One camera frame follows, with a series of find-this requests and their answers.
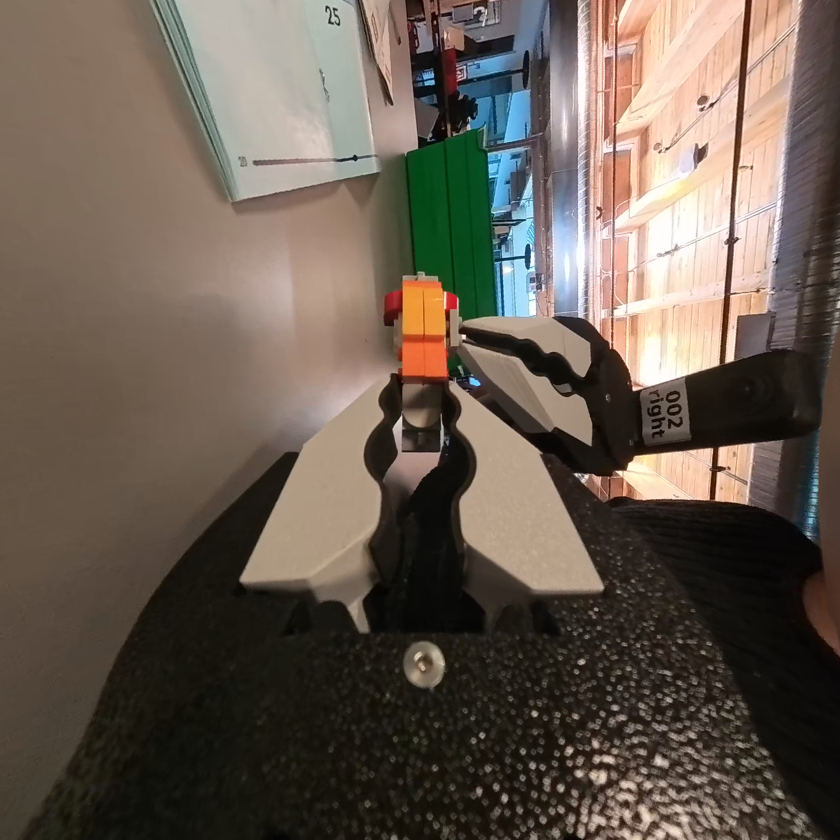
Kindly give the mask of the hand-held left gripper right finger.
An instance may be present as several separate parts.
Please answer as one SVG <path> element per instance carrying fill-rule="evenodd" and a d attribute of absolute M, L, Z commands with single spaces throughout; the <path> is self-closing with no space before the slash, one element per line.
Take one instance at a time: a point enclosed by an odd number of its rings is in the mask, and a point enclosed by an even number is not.
<path fill-rule="evenodd" d="M 462 587 L 489 630 L 508 607 L 599 595 L 604 583 L 540 452 L 459 385 L 444 404 L 465 451 L 454 498 Z"/>

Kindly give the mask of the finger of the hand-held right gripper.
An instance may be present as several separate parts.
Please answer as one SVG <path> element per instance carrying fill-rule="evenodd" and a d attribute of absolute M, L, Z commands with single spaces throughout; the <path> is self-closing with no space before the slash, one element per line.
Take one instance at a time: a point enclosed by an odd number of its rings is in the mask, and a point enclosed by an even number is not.
<path fill-rule="evenodd" d="M 461 363 L 483 382 L 581 385 L 581 336 L 557 318 L 474 318 L 459 338 Z"/>
<path fill-rule="evenodd" d="M 592 446 L 593 423 L 581 395 L 562 395 L 546 374 L 535 374 L 510 353 L 467 341 L 461 358 L 528 434 L 563 432 Z"/>

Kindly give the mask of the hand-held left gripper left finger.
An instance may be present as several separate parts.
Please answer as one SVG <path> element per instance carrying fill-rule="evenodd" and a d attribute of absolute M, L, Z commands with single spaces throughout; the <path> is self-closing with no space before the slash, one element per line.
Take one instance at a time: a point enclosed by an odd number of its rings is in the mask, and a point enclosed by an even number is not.
<path fill-rule="evenodd" d="M 364 600 L 392 579 L 399 550 L 384 477 L 397 456 L 402 407 L 399 380 L 387 374 L 303 445 L 241 585 L 338 602 L 369 632 Z"/>

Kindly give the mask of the orange red lego model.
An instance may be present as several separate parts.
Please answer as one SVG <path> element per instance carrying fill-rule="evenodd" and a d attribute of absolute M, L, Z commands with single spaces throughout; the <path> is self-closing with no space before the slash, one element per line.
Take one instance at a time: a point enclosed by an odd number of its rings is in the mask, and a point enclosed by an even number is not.
<path fill-rule="evenodd" d="M 449 363 L 460 342 L 459 300 L 436 276 L 404 276 L 385 295 L 383 321 L 393 331 L 402 399 L 401 450 L 440 452 L 445 436 Z"/>

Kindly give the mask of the lego instruction booklet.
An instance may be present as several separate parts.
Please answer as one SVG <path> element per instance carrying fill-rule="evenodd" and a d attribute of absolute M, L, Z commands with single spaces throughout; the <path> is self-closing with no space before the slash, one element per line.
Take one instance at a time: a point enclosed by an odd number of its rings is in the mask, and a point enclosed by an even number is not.
<path fill-rule="evenodd" d="M 231 203 L 381 170 L 358 2 L 150 5 Z"/>

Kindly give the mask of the green plastic bin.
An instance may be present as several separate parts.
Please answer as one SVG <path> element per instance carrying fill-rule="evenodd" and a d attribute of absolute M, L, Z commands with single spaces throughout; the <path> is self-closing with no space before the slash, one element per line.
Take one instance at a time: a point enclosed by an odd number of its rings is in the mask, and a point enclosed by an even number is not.
<path fill-rule="evenodd" d="M 484 130 L 411 150 L 405 162 L 416 271 L 456 295 L 462 319 L 496 316 Z"/>

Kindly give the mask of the silver insulated duct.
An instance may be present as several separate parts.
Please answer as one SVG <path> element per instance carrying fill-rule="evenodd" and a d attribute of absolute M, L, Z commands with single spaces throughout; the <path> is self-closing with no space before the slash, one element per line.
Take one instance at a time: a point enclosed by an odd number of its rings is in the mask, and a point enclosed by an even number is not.
<path fill-rule="evenodd" d="M 549 163 L 554 314 L 590 319 L 595 300 L 595 117 L 603 45 L 597 2 L 549 3 Z"/>

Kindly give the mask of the dark spiral ventilation duct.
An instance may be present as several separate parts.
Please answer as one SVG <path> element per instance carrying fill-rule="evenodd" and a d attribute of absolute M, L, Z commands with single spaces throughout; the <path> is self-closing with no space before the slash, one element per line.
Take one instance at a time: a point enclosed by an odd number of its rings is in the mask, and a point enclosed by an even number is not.
<path fill-rule="evenodd" d="M 771 281 L 772 346 L 809 354 L 819 385 L 838 330 L 839 2 L 800 2 Z M 751 499 L 819 540 L 820 434 L 764 444 Z"/>

